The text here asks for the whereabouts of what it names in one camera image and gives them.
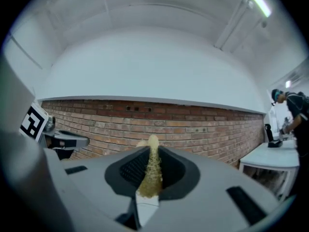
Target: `tabletop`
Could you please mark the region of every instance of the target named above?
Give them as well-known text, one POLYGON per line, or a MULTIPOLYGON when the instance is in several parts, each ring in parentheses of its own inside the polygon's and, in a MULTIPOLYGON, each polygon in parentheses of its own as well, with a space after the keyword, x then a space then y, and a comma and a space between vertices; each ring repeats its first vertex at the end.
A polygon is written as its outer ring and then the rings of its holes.
POLYGON ((240 159, 243 164, 253 164, 265 167, 291 168, 298 167, 298 152, 294 141, 283 141, 279 148, 268 148, 268 143, 263 143, 248 155, 240 159))

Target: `yellow brush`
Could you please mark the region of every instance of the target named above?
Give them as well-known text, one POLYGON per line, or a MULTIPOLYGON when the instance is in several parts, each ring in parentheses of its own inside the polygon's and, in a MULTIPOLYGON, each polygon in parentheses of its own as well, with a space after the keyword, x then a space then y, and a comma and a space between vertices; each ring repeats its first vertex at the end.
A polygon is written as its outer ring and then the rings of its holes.
POLYGON ((158 154, 158 137, 151 135, 148 139, 148 146, 150 147, 149 161, 146 167, 145 178, 139 187, 139 193, 142 197, 151 198, 153 196, 158 196, 159 192, 162 190, 161 159, 158 154))

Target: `qr code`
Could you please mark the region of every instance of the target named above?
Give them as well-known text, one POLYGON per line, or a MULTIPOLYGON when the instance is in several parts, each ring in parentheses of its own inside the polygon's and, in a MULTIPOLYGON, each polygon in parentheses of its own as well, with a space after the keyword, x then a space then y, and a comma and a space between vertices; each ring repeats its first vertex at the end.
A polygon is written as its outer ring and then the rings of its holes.
POLYGON ((36 139, 44 120, 33 107, 30 107, 20 129, 29 137, 36 139))

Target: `person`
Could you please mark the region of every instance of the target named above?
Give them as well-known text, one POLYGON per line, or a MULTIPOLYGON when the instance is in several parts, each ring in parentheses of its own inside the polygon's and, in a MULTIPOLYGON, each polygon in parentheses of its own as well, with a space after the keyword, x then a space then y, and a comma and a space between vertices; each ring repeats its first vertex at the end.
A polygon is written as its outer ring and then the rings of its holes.
POLYGON ((293 122, 282 128, 283 134, 294 132, 297 139, 299 170, 291 195, 296 194, 302 184, 306 185, 309 167, 309 99, 304 93, 282 92, 274 89, 271 97, 275 103, 286 101, 287 107, 293 116, 293 122))

